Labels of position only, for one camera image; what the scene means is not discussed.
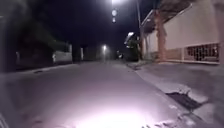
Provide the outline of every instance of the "wall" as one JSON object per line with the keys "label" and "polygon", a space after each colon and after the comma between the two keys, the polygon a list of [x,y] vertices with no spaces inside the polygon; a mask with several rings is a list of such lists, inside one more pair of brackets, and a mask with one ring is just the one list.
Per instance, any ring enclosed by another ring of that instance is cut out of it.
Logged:
{"label": "wall", "polygon": [[[218,42],[214,8],[210,0],[198,0],[192,7],[177,15],[164,27],[167,32],[166,48],[176,49]],[[152,52],[158,50],[156,32],[149,36]]]}
{"label": "wall", "polygon": [[224,0],[211,0],[214,6],[215,19],[219,32],[220,63],[224,65]]}

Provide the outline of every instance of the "bright light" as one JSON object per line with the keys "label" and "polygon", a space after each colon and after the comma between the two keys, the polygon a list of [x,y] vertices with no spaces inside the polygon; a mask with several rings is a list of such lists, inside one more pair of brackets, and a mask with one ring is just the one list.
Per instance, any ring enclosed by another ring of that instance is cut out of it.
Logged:
{"label": "bright light", "polygon": [[129,32],[129,33],[128,33],[128,36],[129,36],[129,37],[131,37],[131,36],[133,36],[133,35],[134,35],[134,32]]}
{"label": "bright light", "polygon": [[124,0],[112,0],[112,5],[115,4],[120,4],[121,2],[123,2]]}
{"label": "bright light", "polygon": [[113,23],[115,23],[115,22],[116,22],[116,19],[115,19],[115,18],[113,18],[113,19],[112,19],[112,22],[113,22]]}
{"label": "bright light", "polygon": [[103,112],[77,124],[77,128],[141,128],[145,118],[138,112]]}
{"label": "bright light", "polygon": [[106,45],[103,45],[103,51],[105,52],[107,50],[107,46]]}
{"label": "bright light", "polygon": [[112,16],[116,16],[117,15],[117,10],[113,10],[112,11]]}

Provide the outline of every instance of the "street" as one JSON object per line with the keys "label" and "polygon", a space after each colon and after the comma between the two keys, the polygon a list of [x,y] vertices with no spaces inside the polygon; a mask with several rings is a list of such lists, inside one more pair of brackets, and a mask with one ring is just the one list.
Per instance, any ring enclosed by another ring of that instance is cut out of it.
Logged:
{"label": "street", "polygon": [[16,74],[8,84],[15,105],[34,128],[204,127],[121,62]]}

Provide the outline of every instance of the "night sky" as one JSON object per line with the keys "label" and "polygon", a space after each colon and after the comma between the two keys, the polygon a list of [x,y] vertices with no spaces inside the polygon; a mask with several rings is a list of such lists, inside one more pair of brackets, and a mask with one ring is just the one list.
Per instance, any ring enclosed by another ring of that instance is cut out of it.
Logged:
{"label": "night sky", "polygon": [[[152,0],[141,0],[142,20],[153,7]],[[111,11],[116,8],[116,23]],[[124,0],[112,6],[111,0],[50,0],[43,7],[45,23],[59,40],[75,45],[108,44],[121,48],[128,32],[138,33],[136,3]]]}

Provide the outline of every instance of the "pothole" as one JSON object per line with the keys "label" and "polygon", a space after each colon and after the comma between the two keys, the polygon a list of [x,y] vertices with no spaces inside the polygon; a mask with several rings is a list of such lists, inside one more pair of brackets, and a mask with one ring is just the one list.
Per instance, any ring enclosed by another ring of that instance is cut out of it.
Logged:
{"label": "pothole", "polygon": [[198,103],[188,96],[188,94],[183,94],[179,92],[166,93],[170,98],[174,99],[177,103],[185,107],[189,111],[193,111],[200,108],[203,103]]}

